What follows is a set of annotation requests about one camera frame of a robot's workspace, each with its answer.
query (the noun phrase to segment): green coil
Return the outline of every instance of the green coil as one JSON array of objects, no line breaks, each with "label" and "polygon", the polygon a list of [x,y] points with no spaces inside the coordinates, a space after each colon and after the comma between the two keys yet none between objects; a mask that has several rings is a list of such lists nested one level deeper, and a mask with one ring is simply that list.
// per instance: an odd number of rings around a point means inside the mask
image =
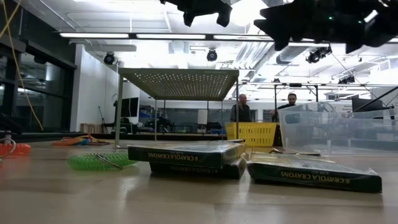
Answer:
[{"label": "green coil", "polygon": [[129,160],[127,153],[89,153],[71,156],[71,158],[68,159],[68,164],[75,170],[117,169],[117,167],[99,160],[96,156],[97,154],[104,156],[107,161],[121,167],[136,163],[136,161]]}]

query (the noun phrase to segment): yellow cable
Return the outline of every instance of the yellow cable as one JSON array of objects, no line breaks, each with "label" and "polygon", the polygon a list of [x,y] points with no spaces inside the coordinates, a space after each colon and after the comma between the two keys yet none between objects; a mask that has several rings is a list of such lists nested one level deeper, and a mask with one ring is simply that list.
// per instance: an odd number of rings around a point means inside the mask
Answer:
[{"label": "yellow cable", "polygon": [[19,80],[21,81],[22,88],[24,89],[24,93],[25,93],[25,96],[26,96],[26,100],[27,100],[27,102],[28,102],[28,104],[30,106],[30,110],[32,111],[33,116],[35,117],[36,121],[38,122],[38,124],[40,126],[40,129],[43,131],[44,129],[43,129],[42,123],[40,122],[39,118],[36,116],[36,113],[33,110],[32,103],[30,102],[29,96],[27,95],[27,92],[26,92],[26,89],[25,89],[25,85],[24,85],[24,81],[22,79],[21,71],[20,71],[19,66],[18,66],[17,55],[15,54],[14,43],[12,42],[11,31],[10,31],[10,27],[9,27],[10,21],[12,20],[12,16],[10,17],[10,20],[9,20],[8,16],[7,16],[7,8],[6,8],[6,2],[5,1],[3,1],[2,6],[3,6],[3,9],[4,9],[4,16],[6,17],[6,22],[7,22],[7,25],[6,25],[6,27],[4,29],[8,30],[10,43],[11,43],[11,49],[12,49],[12,55],[14,56],[14,61],[15,61],[15,65],[17,67]]},{"label": "yellow cable", "polygon": [[19,0],[19,2],[18,2],[18,4],[17,4],[17,6],[15,7],[15,9],[14,9],[14,12],[12,12],[12,14],[11,14],[11,17],[10,17],[10,19],[7,21],[6,20],[6,26],[3,28],[3,30],[1,31],[1,33],[0,33],[0,38],[2,37],[2,35],[4,34],[4,32],[6,31],[6,29],[8,29],[9,27],[10,27],[10,23],[11,23],[11,21],[12,21],[12,19],[14,18],[14,16],[17,14],[17,11],[18,11],[18,8],[19,8],[19,6],[21,5],[21,2],[22,2],[22,0]]}]

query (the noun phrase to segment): yellow plastic crate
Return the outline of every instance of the yellow plastic crate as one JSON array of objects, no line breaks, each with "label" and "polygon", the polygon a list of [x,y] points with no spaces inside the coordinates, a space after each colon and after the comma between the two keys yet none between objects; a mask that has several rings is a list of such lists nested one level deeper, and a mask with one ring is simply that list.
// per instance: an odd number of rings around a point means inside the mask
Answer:
[{"label": "yellow plastic crate", "polygon": [[[248,147],[271,147],[277,123],[239,122],[239,138],[244,139]],[[236,139],[236,123],[225,126],[228,140]]]}]

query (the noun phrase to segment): table surface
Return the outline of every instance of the table surface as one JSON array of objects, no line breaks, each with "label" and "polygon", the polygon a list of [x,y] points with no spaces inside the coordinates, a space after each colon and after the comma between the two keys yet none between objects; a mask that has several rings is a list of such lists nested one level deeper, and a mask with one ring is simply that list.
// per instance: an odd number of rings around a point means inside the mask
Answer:
[{"label": "table surface", "polygon": [[382,176],[383,194],[364,194],[255,184],[247,171],[241,180],[152,174],[147,162],[75,171],[71,155],[126,150],[31,145],[0,168],[1,223],[397,223],[398,157],[331,158]]}]

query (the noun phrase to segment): man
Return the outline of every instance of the man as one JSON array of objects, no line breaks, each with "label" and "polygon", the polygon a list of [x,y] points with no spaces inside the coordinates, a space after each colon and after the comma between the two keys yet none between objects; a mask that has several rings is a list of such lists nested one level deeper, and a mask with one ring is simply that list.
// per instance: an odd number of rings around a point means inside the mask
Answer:
[{"label": "man", "polygon": [[[283,105],[278,107],[278,110],[284,109],[284,108],[288,108],[291,106],[295,106],[296,105],[296,100],[297,100],[297,96],[294,93],[289,93],[289,95],[287,95],[287,100],[289,101],[288,104]],[[272,121],[277,121],[278,118],[278,111],[271,111],[271,115],[272,115]]]},{"label": "man", "polygon": [[[250,107],[246,104],[245,94],[239,95],[239,122],[251,122]],[[236,122],[236,105],[231,109],[231,122]]]}]

